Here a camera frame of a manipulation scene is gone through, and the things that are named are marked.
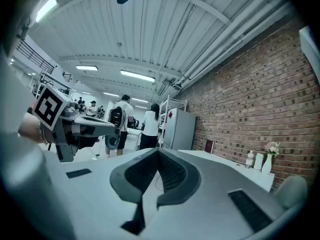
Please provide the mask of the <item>light grey chair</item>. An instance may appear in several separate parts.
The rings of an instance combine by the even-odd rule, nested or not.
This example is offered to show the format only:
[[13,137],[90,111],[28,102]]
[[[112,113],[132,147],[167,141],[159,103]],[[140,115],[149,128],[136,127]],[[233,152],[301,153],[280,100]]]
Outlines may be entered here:
[[291,175],[281,183],[273,195],[283,208],[290,209],[306,201],[307,181],[302,176]]

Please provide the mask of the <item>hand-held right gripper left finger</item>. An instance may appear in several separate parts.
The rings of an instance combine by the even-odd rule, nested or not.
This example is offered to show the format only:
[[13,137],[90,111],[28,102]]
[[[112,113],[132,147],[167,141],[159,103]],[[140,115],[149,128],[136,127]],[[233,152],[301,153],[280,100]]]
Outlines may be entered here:
[[110,184],[114,168],[136,162],[149,152],[143,149],[109,159],[65,162],[61,170],[70,173],[62,181],[63,200],[74,229],[74,240],[160,240],[149,223],[133,234],[122,225],[134,218],[137,204],[122,200]]

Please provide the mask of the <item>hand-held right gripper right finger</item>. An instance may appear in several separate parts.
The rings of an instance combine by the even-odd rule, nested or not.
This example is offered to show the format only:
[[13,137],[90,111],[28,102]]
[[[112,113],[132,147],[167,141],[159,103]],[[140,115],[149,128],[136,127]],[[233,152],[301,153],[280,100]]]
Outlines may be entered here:
[[184,203],[159,207],[149,223],[160,240],[239,240],[252,235],[229,196],[233,191],[244,191],[272,221],[284,213],[271,193],[246,176],[247,168],[180,151],[173,154],[198,169],[201,183]]

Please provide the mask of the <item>white ceiling pipes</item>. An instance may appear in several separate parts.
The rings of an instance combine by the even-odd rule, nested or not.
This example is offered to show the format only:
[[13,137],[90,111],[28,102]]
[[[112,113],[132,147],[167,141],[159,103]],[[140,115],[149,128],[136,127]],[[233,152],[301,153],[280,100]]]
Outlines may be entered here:
[[292,9],[293,4],[289,0],[253,0],[190,66],[175,86],[178,88],[185,86],[200,73],[210,69],[269,20],[275,17],[282,18]]

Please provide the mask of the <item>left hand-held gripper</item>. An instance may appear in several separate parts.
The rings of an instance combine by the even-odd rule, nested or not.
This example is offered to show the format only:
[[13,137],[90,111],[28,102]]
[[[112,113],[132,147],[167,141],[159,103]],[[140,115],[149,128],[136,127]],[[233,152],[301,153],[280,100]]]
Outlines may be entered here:
[[41,140],[44,144],[55,144],[60,162],[74,160],[80,136],[108,136],[116,132],[114,124],[79,115],[76,107],[72,99],[46,84],[33,108],[33,115],[39,120]]

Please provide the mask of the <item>white refrigerator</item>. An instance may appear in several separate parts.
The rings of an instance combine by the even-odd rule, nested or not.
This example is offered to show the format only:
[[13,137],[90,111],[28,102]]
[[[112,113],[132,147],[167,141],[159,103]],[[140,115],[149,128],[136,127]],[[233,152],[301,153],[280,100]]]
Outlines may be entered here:
[[191,150],[196,115],[177,108],[171,109],[172,117],[167,118],[162,147],[166,149]]

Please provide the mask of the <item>white cup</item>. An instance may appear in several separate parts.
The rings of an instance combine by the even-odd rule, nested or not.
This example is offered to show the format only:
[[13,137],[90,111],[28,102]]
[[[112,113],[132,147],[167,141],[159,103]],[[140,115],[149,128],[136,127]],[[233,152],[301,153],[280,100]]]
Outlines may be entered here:
[[262,153],[257,153],[255,156],[253,169],[256,171],[260,171],[263,166],[264,155]]

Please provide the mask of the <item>clear plastic bottle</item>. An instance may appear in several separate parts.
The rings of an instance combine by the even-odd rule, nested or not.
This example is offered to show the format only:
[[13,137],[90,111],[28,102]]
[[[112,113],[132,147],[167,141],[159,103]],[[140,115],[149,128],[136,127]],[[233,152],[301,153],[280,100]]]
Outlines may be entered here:
[[250,169],[252,167],[253,164],[253,158],[254,158],[254,153],[251,150],[248,154],[247,154],[247,158],[245,161],[245,168]]

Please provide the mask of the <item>black metal railing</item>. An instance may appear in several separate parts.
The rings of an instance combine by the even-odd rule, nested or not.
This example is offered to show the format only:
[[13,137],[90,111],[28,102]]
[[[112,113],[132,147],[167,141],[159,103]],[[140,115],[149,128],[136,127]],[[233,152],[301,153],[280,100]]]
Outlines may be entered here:
[[46,71],[48,74],[52,74],[54,66],[51,65],[47,60],[40,56],[30,45],[24,40],[20,40],[16,49],[24,55],[28,60],[36,64],[39,68]]

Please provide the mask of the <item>white vase with flowers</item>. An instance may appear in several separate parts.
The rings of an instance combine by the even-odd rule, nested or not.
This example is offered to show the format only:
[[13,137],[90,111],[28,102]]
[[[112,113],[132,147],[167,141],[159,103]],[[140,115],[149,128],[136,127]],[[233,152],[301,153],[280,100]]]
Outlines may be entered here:
[[267,154],[267,158],[261,168],[263,174],[268,175],[272,169],[272,159],[276,158],[279,155],[280,143],[279,142],[268,142],[264,146],[264,150]]

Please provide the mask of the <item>dark red book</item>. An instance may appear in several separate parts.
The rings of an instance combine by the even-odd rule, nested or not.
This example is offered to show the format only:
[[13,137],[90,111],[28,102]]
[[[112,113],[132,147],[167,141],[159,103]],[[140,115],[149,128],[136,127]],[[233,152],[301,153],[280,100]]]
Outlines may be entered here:
[[215,144],[215,142],[213,140],[207,139],[206,143],[205,143],[204,151],[209,154],[212,154],[214,151],[214,144]]

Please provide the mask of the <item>black backpack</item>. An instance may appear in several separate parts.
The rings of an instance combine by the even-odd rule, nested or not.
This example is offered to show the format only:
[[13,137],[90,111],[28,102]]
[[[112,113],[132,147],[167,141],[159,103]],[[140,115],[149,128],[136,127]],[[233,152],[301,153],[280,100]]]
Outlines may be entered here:
[[121,106],[113,108],[109,111],[108,122],[115,125],[117,129],[121,129],[126,119],[126,113]]

